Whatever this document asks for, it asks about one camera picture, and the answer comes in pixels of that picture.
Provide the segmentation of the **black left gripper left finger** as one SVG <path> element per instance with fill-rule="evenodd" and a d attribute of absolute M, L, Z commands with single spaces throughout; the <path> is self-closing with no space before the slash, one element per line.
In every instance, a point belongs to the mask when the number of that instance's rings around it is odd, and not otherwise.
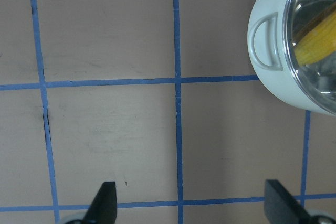
<path fill-rule="evenodd" d="M 115 223 L 117 218 L 117 192 L 115 182 L 104 182 L 98 190 L 83 223 Z"/>

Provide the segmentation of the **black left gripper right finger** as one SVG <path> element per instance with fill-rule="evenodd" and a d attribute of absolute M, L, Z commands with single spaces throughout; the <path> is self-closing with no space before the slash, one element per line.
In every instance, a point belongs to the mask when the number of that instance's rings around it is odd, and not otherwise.
<path fill-rule="evenodd" d="M 309 223 L 310 215 L 276 179 L 264 187 L 264 213 L 271 224 Z"/>

